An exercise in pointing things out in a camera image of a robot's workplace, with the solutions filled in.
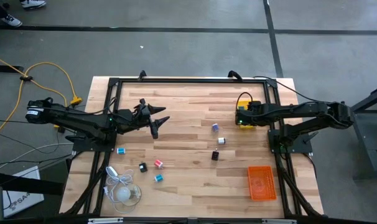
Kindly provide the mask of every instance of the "person's foot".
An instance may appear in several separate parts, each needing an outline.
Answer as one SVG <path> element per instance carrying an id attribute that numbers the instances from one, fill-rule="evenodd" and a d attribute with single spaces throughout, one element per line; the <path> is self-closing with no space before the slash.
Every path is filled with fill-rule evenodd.
<path id="1" fill-rule="evenodd" d="M 45 1 L 41 1 L 41 0 L 25 0 L 25 1 L 22 1 L 20 2 L 21 3 L 21 6 L 24 8 L 24 9 L 37 9 L 37 8 L 40 8 L 40 7 L 43 7 L 46 5 L 46 2 Z"/>
<path id="2" fill-rule="evenodd" d="M 1 20 L 13 27 L 19 27 L 22 25 L 22 22 L 20 20 L 12 17 L 11 15 L 7 15 L 5 18 L 2 18 Z"/>

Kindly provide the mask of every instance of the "wooden tabletop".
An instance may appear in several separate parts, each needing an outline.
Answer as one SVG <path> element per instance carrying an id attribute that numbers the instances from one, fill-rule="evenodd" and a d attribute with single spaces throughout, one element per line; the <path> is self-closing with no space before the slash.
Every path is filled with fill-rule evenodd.
<path id="1" fill-rule="evenodd" d="M 108 78 L 93 77 L 85 111 L 103 108 Z M 294 88 L 291 78 L 280 78 L 278 81 Z M 278 89 L 282 105 L 297 104 L 295 93 L 280 85 Z M 154 119 L 164 116 L 170 116 L 170 119 L 159 129 L 156 140 L 152 139 L 149 128 L 118 136 L 116 147 L 125 147 L 126 154 L 112 153 L 109 164 L 119 174 L 127 169 L 134 170 L 134 183 L 141 188 L 142 199 L 131 213 L 120 214 L 104 197 L 101 216 L 283 217 L 276 163 L 269 151 L 268 127 L 243 130 L 234 122 L 235 103 L 243 91 L 251 93 L 254 100 L 265 102 L 263 86 L 257 84 L 124 83 L 120 108 L 133 109 L 139 99 L 145 98 L 146 103 L 167 108 L 153 115 Z M 285 119 L 289 124 L 301 121 L 297 118 Z M 212 132 L 211 125 L 214 123 L 220 127 L 217 134 Z M 226 138 L 226 144 L 218 145 L 217 137 Z M 211 160 L 215 148 L 220 152 L 219 161 Z M 93 155 L 93 152 L 84 152 L 72 162 L 60 212 L 68 210 L 86 188 Z M 163 170 L 154 167 L 156 159 L 164 163 Z M 148 166 L 145 173 L 139 171 L 142 162 Z M 316 211 L 322 213 L 312 164 L 302 154 L 293 154 L 292 162 L 298 188 Z M 251 200 L 248 166 L 272 167 L 277 200 Z M 157 174 L 164 176 L 163 182 L 154 182 Z M 97 189 L 98 186 L 94 190 L 92 209 Z M 287 194 L 293 211 L 288 186 Z"/>

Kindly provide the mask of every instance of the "gray floor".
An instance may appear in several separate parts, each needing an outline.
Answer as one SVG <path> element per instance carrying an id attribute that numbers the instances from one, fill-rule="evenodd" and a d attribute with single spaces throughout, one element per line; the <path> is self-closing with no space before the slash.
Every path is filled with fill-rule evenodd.
<path id="1" fill-rule="evenodd" d="M 46 9 L 25 12 L 18 2 L 11 14 L 25 25 L 106 27 L 267 28 L 261 0 L 48 0 Z M 270 0 L 276 29 L 377 30 L 376 0 Z M 377 88 L 377 36 L 277 35 L 284 77 L 294 78 L 301 93 L 320 100 L 354 105 Z M 27 68 L 49 61 L 69 72 L 79 96 L 86 98 L 92 76 L 148 75 L 275 77 L 268 34 L 54 32 L 0 30 L 0 57 Z M 43 66 L 35 79 L 71 98 L 64 74 Z M 18 75 L 0 73 L 0 119 L 17 98 Z M 57 95 L 24 86 L 13 120 L 24 120 L 29 100 Z M 35 147 L 57 142 L 51 125 L 9 123 L 2 134 Z M 369 162 L 352 128 L 326 129 L 313 138 L 314 161 L 325 214 L 377 222 L 377 181 L 355 184 L 352 176 L 367 170 Z M 9 161 L 29 147 L 0 137 L 0 162 Z M 70 152 L 33 152 L 22 159 L 40 160 Z M 32 164 L 13 164 L 0 172 L 13 174 Z"/>

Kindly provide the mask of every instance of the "orange plastic basket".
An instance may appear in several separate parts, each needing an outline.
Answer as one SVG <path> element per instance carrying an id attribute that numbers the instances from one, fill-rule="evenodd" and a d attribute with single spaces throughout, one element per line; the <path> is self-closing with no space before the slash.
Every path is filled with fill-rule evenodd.
<path id="1" fill-rule="evenodd" d="M 276 190 L 270 166 L 248 167 L 248 183 L 254 201 L 275 200 Z"/>

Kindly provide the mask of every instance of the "white cable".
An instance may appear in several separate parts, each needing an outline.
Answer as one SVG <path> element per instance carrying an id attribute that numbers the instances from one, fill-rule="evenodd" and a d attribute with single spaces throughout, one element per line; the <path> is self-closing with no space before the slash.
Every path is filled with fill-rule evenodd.
<path id="1" fill-rule="evenodd" d="M 56 144 L 49 144 L 49 145 L 46 145 L 46 146 L 40 146 L 40 147 L 38 147 L 38 148 L 35 148 L 35 149 L 31 149 L 31 150 L 29 150 L 28 152 L 22 154 L 21 156 L 18 156 L 18 157 L 16 157 L 16 158 L 12 159 L 12 160 L 9 161 L 9 162 L 13 162 L 13 161 L 15 161 L 16 159 L 20 159 L 21 157 L 27 155 L 28 153 L 34 152 L 35 150 L 38 150 L 38 149 L 43 149 L 43 148 L 51 147 L 51 146 L 70 145 L 70 144 L 73 144 L 73 143 L 72 143 L 72 142 L 71 142 L 71 143 L 56 143 Z M 1 165 L 0 168 L 4 167 L 4 166 L 6 166 L 6 165 L 8 165 L 8 163 Z"/>
<path id="2" fill-rule="evenodd" d="M 109 172 L 109 169 L 106 169 L 106 172 L 108 174 L 108 177 L 106 179 L 106 187 L 104 187 L 104 191 L 105 191 L 105 194 L 107 195 L 108 199 L 110 200 L 110 202 L 113 204 L 113 207 L 114 209 L 119 212 L 119 213 L 122 213 L 122 214 L 126 214 L 126 213 L 129 213 L 131 211 L 134 210 L 135 208 L 135 205 L 132 206 L 132 209 L 128 212 L 122 212 L 122 211 L 119 211 L 115 204 L 116 203 L 122 203 L 120 202 L 119 200 L 115 200 L 114 199 L 114 189 L 116 188 L 116 186 L 119 184 L 119 183 L 122 183 L 125 187 L 129 184 L 133 184 L 133 170 L 131 169 L 128 169 L 127 171 L 125 171 L 121 177 L 115 177 L 114 175 L 110 174 Z"/>

